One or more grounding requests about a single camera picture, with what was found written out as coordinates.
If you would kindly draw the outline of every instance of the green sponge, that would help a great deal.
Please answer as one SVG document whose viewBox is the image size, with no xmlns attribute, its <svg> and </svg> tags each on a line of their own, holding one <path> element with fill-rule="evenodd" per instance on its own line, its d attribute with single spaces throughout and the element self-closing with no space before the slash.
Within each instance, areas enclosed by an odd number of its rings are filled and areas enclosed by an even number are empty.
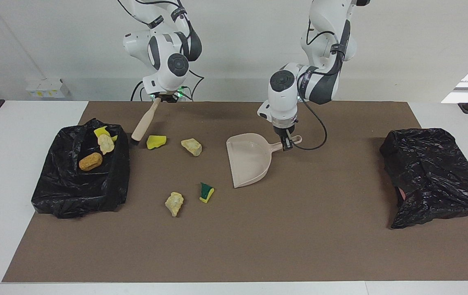
<svg viewBox="0 0 468 295">
<path fill-rule="evenodd" d="M 214 193 L 214 188 L 205 183 L 201 183 L 201 197 L 199 198 L 203 203 L 208 203 L 210 196 Z"/>
</svg>

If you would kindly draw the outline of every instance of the table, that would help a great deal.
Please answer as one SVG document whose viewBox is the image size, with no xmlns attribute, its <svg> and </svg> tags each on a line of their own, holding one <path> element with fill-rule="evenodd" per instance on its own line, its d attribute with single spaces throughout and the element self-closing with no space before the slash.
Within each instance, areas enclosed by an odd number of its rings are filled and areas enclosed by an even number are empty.
<svg viewBox="0 0 468 295">
<path fill-rule="evenodd" d="M 443 127 L 468 159 L 468 116 L 455 105 L 411 103 L 422 127 Z M 32 194 L 50 142 L 58 129 L 76 125 L 86 102 L 9 101 L 0 110 L 0 281 L 34 209 Z M 29 126 L 39 126 L 32 134 Z M 32 142 L 31 148 L 7 143 Z M 0 294 L 22 293 L 227 293 L 421 294 L 468 293 L 468 282 L 306 282 L 237 284 L 0 284 Z"/>
</svg>

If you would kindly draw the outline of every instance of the yellow sponge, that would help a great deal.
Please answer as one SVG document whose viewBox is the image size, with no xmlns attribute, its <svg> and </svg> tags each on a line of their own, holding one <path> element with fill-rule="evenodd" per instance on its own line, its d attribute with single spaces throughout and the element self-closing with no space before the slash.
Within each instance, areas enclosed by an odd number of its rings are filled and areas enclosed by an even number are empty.
<svg viewBox="0 0 468 295">
<path fill-rule="evenodd" d="M 105 135 L 111 137 L 111 136 L 110 136 L 110 132 L 108 132 L 108 131 L 106 130 L 106 127 L 108 127 L 108 126 L 95 129 L 95 130 L 94 130 L 95 137 L 99 138 L 99 136 L 101 136 L 101 135 L 103 135 L 103 134 L 105 134 Z M 116 140 L 118 140 L 118 136 L 114 136 L 114 137 L 111 137 L 111 138 L 112 138 L 112 141 L 113 141 L 113 142 L 115 142 Z"/>
<path fill-rule="evenodd" d="M 149 136 L 148 140 L 146 141 L 146 147 L 149 150 L 153 150 L 155 148 L 165 145 L 166 142 L 166 136 Z"/>
</svg>

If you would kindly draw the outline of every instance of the robotic arm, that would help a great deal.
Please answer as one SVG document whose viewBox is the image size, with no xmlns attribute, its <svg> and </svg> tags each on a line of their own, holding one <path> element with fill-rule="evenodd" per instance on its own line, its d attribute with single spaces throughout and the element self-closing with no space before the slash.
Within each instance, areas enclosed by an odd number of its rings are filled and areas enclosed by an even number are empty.
<svg viewBox="0 0 468 295">
<path fill-rule="evenodd" d="M 268 100 L 258 110 L 259 116 L 273 124 L 283 150 L 294 146 L 290 134 L 298 122 L 298 97 L 302 101 L 324 104 L 335 96 L 343 62 L 350 60 L 357 48 L 350 36 L 350 17 L 355 6 L 365 6 L 369 2 L 313 0 L 309 28 L 301 37 L 301 47 L 310 65 L 289 63 L 274 73 L 268 85 Z"/>
<path fill-rule="evenodd" d="M 201 55 L 199 36 L 180 0 L 130 2 L 129 14 L 148 29 L 125 35 L 123 46 L 146 65 L 147 76 L 142 81 L 147 94 L 176 101 L 173 94 L 187 78 L 189 61 Z"/>
</svg>

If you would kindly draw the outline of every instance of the black plastic bag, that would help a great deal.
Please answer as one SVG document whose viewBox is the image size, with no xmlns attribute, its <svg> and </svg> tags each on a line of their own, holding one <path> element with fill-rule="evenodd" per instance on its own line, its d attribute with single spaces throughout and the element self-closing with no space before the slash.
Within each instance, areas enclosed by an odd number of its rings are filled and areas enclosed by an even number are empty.
<svg viewBox="0 0 468 295">
<path fill-rule="evenodd" d="M 468 161 L 447 131 L 391 131 L 380 152 L 398 196 L 391 228 L 468 216 Z"/>
<path fill-rule="evenodd" d="M 118 136 L 114 151 L 103 156 L 103 164 L 84 172 L 79 161 L 99 152 L 94 130 L 107 127 Z M 59 131 L 37 182 L 32 205 L 38 213 L 58 218 L 84 216 L 93 211 L 113 211 L 127 201 L 130 157 L 127 134 L 120 125 L 108 125 L 92 119 L 82 126 Z"/>
</svg>

